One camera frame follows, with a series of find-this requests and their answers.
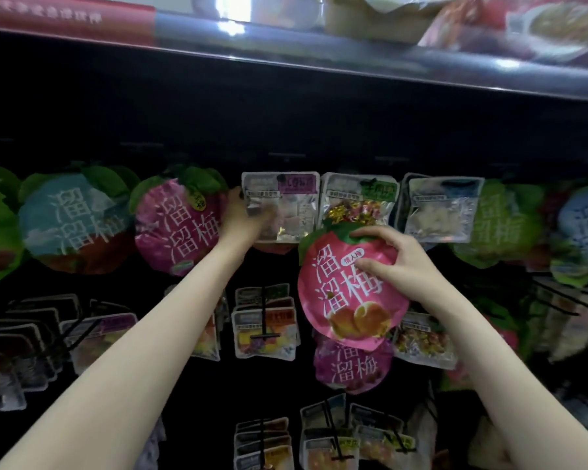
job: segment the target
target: person's right arm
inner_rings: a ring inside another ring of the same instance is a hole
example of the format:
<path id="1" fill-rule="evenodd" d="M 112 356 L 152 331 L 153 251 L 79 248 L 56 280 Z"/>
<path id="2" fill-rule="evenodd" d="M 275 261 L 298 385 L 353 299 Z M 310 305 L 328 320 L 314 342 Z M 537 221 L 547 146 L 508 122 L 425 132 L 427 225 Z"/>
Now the person's right arm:
<path id="1" fill-rule="evenodd" d="M 519 470 L 588 470 L 588 431 L 545 389 L 481 313 L 439 272 L 418 242 L 390 227 L 363 227 L 399 255 L 395 265 L 355 265 L 420 302 L 444 325 Z"/>

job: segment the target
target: green label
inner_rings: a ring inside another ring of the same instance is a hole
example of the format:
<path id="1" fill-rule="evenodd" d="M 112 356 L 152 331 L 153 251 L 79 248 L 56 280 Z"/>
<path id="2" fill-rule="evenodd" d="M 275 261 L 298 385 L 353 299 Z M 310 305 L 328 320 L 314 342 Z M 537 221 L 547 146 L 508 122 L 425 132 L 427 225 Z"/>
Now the green label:
<path id="1" fill-rule="evenodd" d="M 390 183 L 389 181 L 362 182 L 362 196 L 364 199 L 393 203 L 396 201 L 397 188 L 396 183 Z"/>

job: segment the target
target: hand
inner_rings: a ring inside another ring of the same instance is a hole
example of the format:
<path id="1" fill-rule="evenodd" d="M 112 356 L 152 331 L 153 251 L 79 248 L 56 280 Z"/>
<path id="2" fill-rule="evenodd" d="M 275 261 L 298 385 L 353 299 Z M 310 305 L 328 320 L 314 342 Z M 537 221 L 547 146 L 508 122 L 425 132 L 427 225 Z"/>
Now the hand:
<path id="1" fill-rule="evenodd" d="M 361 227 L 351 236 L 377 236 L 399 251 L 393 266 L 373 259 L 358 259 L 355 267 L 389 282 L 408 299 L 428 307 L 432 300 L 440 300 L 441 296 L 454 290 L 413 237 L 388 226 Z"/>
<path id="2" fill-rule="evenodd" d="M 276 209 L 268 208 L 257 216 L 249 217 L 240 191 L 239 186 L 229 191 L 218 243 L 243 250 L 245 254 L 259 238 L 261 230 L 274 219 Z"/>

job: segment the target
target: person's left hand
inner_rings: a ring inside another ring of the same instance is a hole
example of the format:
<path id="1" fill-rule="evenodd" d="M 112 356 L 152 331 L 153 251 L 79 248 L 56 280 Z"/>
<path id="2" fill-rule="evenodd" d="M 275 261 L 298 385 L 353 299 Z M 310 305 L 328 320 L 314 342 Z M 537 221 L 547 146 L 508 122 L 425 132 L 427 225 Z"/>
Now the person's left hand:
<path id="1" fill-rule="evenodd" d="M 243 253 L 259 238 L 261 230 L 276 216 L 275 208 L 268 208 L 261 214 L 249 217 L 246 204 L 240 198 L 238 186 L 229 191 L 226 211 L 220 228 L 220 244 L 242 249 Z"/>

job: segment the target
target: person's left arm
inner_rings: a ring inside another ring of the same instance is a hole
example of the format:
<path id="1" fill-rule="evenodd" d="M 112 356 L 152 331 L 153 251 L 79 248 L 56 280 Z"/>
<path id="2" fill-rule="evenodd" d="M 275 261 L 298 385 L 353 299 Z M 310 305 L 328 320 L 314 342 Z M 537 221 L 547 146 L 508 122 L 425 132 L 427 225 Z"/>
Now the person's left arm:
<path id="1" fill-rule="evenodd" d="M 0 470 L 129 470 L 229 279 L 271 213 L 249 218 L 231 190 L 213 250 L 70 386 Z"/>

